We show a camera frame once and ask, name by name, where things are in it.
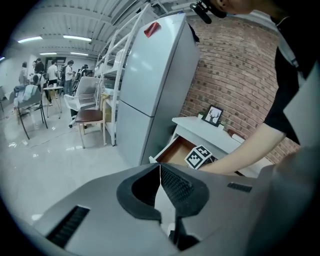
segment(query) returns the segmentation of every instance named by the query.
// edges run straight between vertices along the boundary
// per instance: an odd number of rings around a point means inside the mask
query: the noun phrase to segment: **white wall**
[[[86,58],[79,58],[79,57],[73,57],[73,56],[68,56],[65,59],[65,64],[68,63],[68,61],[73,60],[73,65],[72,65],[72,70],[78,72],[78,69],[81,69],[85,64],[88,65],[89,70],[95,71],[96,67],[96,61],[92,59],[86,59]]]
[[[14,90],[19,85],[19,74],[22,63],[27,63],[28,72],[31,71],[31,64],[38,57],[28,51],[10,49],[10,54],[0,62],[0,86],[5,94]]]

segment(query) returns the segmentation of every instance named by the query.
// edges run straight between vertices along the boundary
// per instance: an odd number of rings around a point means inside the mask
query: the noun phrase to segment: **fluorescent light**
[[[83,41],[91,42],[91,39],[90,39],[90,38],[80,37],[80,36],[63,35],[63,38],[67,38],[67,39],[77,39],[77,40],[83,40]]]
[[[87,53],[81,53],[81,52],[70,52],[70,54],[83,55],[83,56],[88,56],[89,55]]]
[[[40,39],[42,39],[41,36],[30,37],[30,38],[19,40],[18,43],[21,44],[21,43],[25,43],[25,42],[29,42],[29,41],[33,41],[33,40],[40,40]]]
[[[57,55],[56,52],[43,52],[43,53],[40,53],[40,55]]]

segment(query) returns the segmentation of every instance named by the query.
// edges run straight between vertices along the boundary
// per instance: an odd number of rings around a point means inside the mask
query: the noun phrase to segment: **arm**
[[[58,74],[58,67],[55,66],[55,71],[54,71],[54,74],[57,78],[59,78],[59,74]]]
[[[201,167],[200,170],[215,174],[234,173],[265,157],[285,137],[286,134],[282,131],[263,123],[235,151],[218,161]]]

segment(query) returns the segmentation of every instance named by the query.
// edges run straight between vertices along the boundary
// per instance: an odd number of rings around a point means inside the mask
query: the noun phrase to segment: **white floor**
[[[61,119],[54,107],[49,108],[48,129],[40,110],[23,117],[30,140],[18,125],[12,105],[0,113],[1,197],[12,214],[29,224],[32,216],[42,214],[86,182],[129,168],[108,135],[108,144],[103,146],[97,125],[86,130],[83,149],[78,127],[68,127],[70,110],[63,100],[61,103]]]

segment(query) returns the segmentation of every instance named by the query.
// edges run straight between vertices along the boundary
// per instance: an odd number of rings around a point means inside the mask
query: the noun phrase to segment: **table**
[[[46,88],[43,88],[44,90],[47,90],[48,93],[49,93],[49,96],[51,98],[51,101],[52,101],[52,104],[54,105],[54,108],[57,112],[57,108],[58,108],[58,116],[59,116],[59,119],[61,118],[61,113],[62,113],[62,107],[61,107],[61,96],[59,95],[59,93],[57,94],[58,98],[59,98],[59,101],[56,99],[56,90],[59,90],[59,89],[62,89],[63,87],[62,86],[57,86],[57,87],[46,87]],[[49,110],[49,104],[47,105],[46,107],[46,117],[48,118],[48,110]]]
[[[196,116],[175,117],[172,121],[177,126],[170,143],[176,136],[181,136],[197,146],[205,146],[216,159],[223,158],[241,145],[240,142],[231,138],[226,131],[220,130]],[[249,167],[239,170],[239,173],[246,177],[256,178],[260,170],[269,165],[273,165],[273,163],[264,157]]]

